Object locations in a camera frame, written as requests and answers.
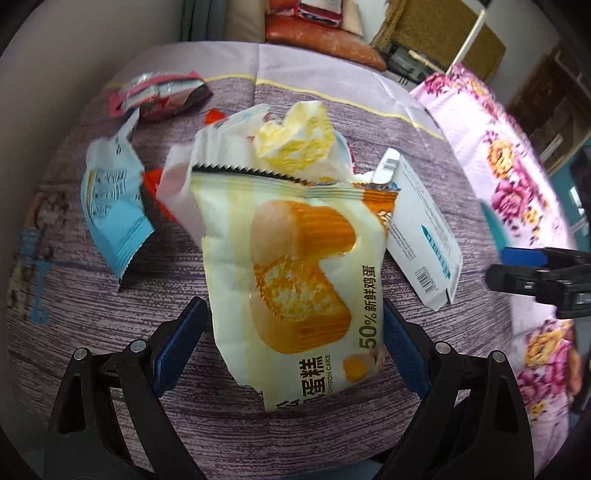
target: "blue snack wrapper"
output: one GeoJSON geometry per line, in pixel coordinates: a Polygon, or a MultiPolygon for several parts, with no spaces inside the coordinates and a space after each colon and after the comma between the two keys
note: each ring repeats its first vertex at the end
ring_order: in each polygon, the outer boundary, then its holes
{"type": "Polygon", "coordinates": [[[80,187],[82,211],[92,239],[119,282],[154,231],[139,193],[144,165],[128,138],[138,118],[136,110],[114,137],[90,143],[80,187]]]}

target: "barcode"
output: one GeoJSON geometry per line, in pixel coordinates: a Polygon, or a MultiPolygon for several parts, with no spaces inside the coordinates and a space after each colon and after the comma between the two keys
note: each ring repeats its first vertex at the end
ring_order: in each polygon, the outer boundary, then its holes
{"type": "Polygon", "coordinates": [[[396,167],[398,167],[398,160],[395,158],[387,158],[384,164],[382,165],[383,170],[389,171],[396,171],[396,167]]]}
{"type": "Polygon", "coordinates": [[[431,277],[431,274],[429,273],[429,270],[427,270],[426,267],[419,268],[415,275],[417,276],[417,280],[423,287],[425,293],[431,293],[437,288],[431,277]]]}

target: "black clamp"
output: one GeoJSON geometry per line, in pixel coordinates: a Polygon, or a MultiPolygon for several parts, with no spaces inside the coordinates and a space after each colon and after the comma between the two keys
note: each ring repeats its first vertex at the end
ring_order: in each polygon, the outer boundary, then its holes
{"type": "Polygon", "coordinates": [[[505,248],[502,265],[486,271],[495,291],[528,295],[556,306],[556,318],[591,316],[591,254],[561,248],[505,248]]]}
{"type": "MultiPolygon", "coordinates": [[[[202,480],[158,397],[174,388],[209,321],[197,297],[173,322],[122,352],[74,352],[51,415],[46,480],[202,480]],[[111,388],[123,391],[131,419],[155,473],[134,465],[117,422],[111,388]]],[[[533,478],[525,408],[509,362],[461,355],[433,343],[384,301],[384,338],[399,372],[422,402],[376,480],[533,478]],[[470,390],[457,406],[457,394],[470,390]]]]}

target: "plastic food wrapper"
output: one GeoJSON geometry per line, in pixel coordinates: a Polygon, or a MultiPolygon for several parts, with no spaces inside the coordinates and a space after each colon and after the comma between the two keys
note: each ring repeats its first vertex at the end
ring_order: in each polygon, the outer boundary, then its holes
{"type": "Polygon", "coordinates": [[[128,139],[138,118],[136,110],[114,137],[90,143],[80,187],[92,239],[119,281],[154,231],[139,193],[144,165],[128,139]]]}
{"type": "Polygon", "coordinates": [[[328,118],[321,102],[296,103],[282,125],[268,122],[270,110],[269,105],[260,104],[227,118],[220,118],[218,115],[214,124],[197,133],[193,145],[173,145],[168,152],[156,198],[174,215],[197,245],[201,245],[203,222],[190,191],[191,171],[194,166],[273,170],[312,181],[355,180],[353,157],[347,142],[331,125],[326,124],[328,118]],[[314,127],[317,120],[318,123],[323,123],[323,127],[314,127]],[[311,132],[308,137],[310,142],[305,141],[305,129],[311,132]],[[261,130],[264,134],[256,140],[256,135],[261,130]],[[327,151],[327,144],[322,140],[322,131],[328,132],[329,142],[331,132],[334,136],[334,141],[328,148],[328,157],[317,154],[319,151],[327,151]],[[257,158],[255,142],[271,163],[257,158]],[[308,145],[316,144],[319,145],[316,151],[317,161],[311,164],[308,162],[306,168],[298,170],[295,166],[300,155],[298,150],[305,150],[308,145]],[[289,151],[294,145],[297,148],[289,151]]]}
{"type": "Polygon", "coordinates": [[[343,22],[340,0],[301,1],[295,9],[297,17],[327,27],[339,27],[343,22]]]}
{"type": "Polygon", "coordinates": [[[217,347],[266,410],[380,369],[381,264],[396,191],[204,171],[190,188],[205,225],[217,347]]]}
{"type": "Polygon", "coordinates": [[[212,108],[209,109],[205,114],[205,117],[203,118],[203,123],[205,125],[211,125],[225,118],[227,118],[227,115],[224,112],[218,110],[217,108],[212,108]]]}
{"type": "Polygon", "coordinates": [[[164,204],[156,198],[156,192],[158,192],[158,187],[160,186],[160,179],[162,178],[163,171],[163,168],[156,168],[154,170],[142,172],[142,178],[144,179],[144,187],[146,188],[150,196],[154,199],[154,202],[156,203],[156,206],[159,208],[160,212],[162,212],[162,214],[168,220],[177,222],[177,219],[174,217],[174,215],[170,213],[168,209],[164,206],[164,204]]]}
{"type": "Polygon", "coordinates": [[[211,95],[196,73],[144,73],[109,97],[109,113],[121,116],[140,109],[142,118],[159,120],[185,110],[211,95]]]}
{"type": "Polygon", "coordinates": [[[322,102],[297,102],[282,122],[268,121],[261,104],[201,129],[192,165],[272,171],[311,181],[352,182],[346,140],[335,131],[322,102]]]}

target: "white pole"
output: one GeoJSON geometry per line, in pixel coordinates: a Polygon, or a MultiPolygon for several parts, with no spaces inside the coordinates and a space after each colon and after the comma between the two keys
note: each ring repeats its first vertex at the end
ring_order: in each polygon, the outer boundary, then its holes
{"type": "Polygon", "coordinates": [[[471,32],[469,33],[466,41],[464,42],[464,45],[462,45],[462,48],[460,48],[460,51],[456,55],[456,58],[453,59],[452,64],[447,69],[447,74],[448,75],[451,72],[452,67],[456,63],[460,63],[464,59],[464,57],[466,56],[466,54],[470,50],[472,44],[476,40],[476,37],[480,33],[480,30],[482,29],[485,20],[486,20],[486,8],[484,8],[483,10],[481,10],[480,15],[478,15],[478,18],[476,19],[476,23],[472,27],[471,32]]]}

